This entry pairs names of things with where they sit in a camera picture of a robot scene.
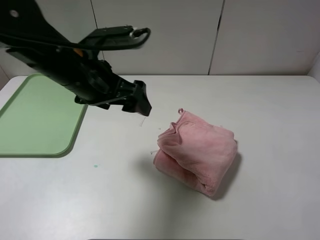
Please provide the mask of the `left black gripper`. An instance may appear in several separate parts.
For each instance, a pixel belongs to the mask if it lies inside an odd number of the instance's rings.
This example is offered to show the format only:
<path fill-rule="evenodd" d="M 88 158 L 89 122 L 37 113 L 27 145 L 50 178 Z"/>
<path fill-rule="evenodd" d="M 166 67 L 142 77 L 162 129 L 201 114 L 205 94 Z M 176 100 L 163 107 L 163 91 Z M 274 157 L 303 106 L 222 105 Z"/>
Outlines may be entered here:
<path fill-rule="evenodd" d="M 105 60 L 86 51 L 59 47 L 50 58 L 49 78 L 75 94 L 77 104 L 108 110 L 111 105 L 122 111 L 148 117 L 152 106 L 146 84 L 129 82 L 117 74 Z"/>

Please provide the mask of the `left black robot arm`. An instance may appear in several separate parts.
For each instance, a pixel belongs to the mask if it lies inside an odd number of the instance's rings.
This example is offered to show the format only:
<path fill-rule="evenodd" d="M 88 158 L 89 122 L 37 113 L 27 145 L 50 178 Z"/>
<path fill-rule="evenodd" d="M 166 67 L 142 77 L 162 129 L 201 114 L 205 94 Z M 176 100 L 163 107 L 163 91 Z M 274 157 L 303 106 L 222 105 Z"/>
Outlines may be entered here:
<path fill-rule="evenodd" d="M 138 49 L 150 35 L 149 28 L 124 25 L 95 29 L 73 43 L 45 20 L 34 0 L 1 1 L 0 46 L 74 93 L 75 102 L 81 105 L 105 110 L 119 105 L 127 113 L 150 114 L 146 84 L 123 79 L 98 58 L 102 51 Z"/>

